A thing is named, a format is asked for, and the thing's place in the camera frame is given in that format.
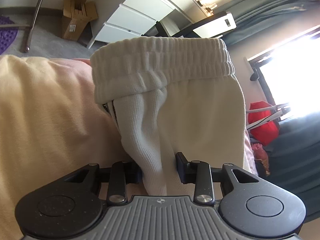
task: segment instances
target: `metal screw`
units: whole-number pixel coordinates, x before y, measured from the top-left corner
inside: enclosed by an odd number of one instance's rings
[[[196,200],[201,203],[208,203],[212,201],[212,197],[210,197],[209,195],[199,195],[196,197]]]
[[[121,195],[111,195],[109,197],[109,200],[112,202],[112,203],[121,203],[123,201],[125,201],[125,197],[124,196],[121,196]]]

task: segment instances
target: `white sweatpants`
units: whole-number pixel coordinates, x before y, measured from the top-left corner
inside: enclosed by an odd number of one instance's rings
[[[220,39],[141,37],[91,57],[95,101],[105,104],[150,195],[193,195],[175,154],[212,167],[244,158],[244,98]]]

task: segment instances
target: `gray ridged footpad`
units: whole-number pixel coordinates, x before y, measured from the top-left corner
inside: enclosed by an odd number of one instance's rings
[[[91,231],[74,240],[247,240],[219,216],[217,206],[194,204],[188,196],[135,196],[108,209]],[[299,240],[293,235],[288,240]]]

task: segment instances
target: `floor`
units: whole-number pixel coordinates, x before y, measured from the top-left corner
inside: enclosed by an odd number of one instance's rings
[[[32,15],[5,15],[15,23],[29,24]],[[24,53],[28,32],[18,30],[14,42],[3,53],[18,57],[46,57],[46,58],[90,58],[91,54],[104,46],[105,43],[96,41],[87,49],[85,46],[92,38],[90,25],[88,24],[81,34],[78,42],[64,40],[61,37],[61,17],[38,16],[36,26],[32,35],[30,52]]]

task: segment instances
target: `red bag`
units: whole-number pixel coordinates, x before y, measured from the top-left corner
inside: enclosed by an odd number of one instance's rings
[[[250,110],[252,109],[259,109],[259,108],[265,108],[271,106],[267,102],[260,101],[256,103],[250,104]],[[262,111],[257,113],[249,113],[248,114],[248,123],[253,123],[255,121],[258,121],[260,119],[263,119],[267,116],[271,115],[271,111]],[[257,128],[254,128],[250,130],[252,135],[263,145],[266,146],[270,142],[272,142],[274,139],[276,139],[279,136],[279,129],[276,126],[276,124],[273,121],[267,122],[263,124],[262,126],[259,126]]]

